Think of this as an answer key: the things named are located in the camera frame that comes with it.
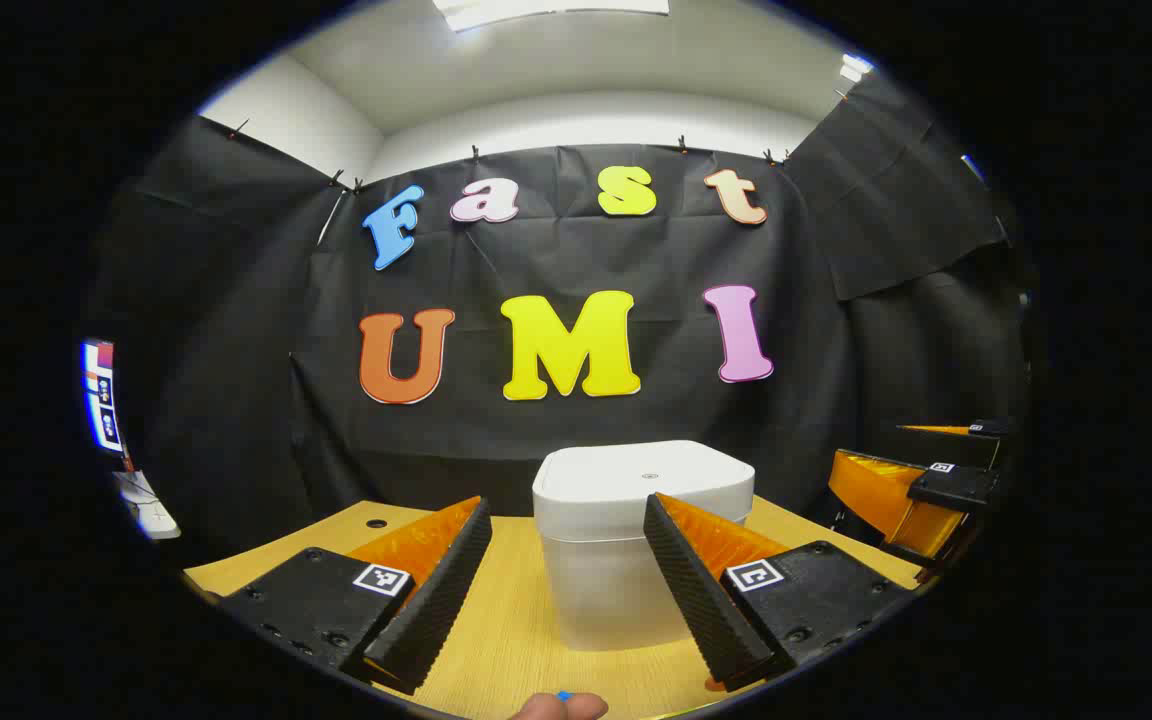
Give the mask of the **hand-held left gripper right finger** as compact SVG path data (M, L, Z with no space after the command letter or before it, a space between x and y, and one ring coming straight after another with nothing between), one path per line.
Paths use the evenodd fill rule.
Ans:
M655 564L723 691L772 682L849 647L915 600L831 541L773 541L681 498L646 498Z

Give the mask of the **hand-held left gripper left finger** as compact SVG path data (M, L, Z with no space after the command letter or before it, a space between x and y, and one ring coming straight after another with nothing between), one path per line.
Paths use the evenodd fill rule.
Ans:
M414 694L442 652L490 541L488 501L470 497L348 553L302 548L218 605L308 661Z

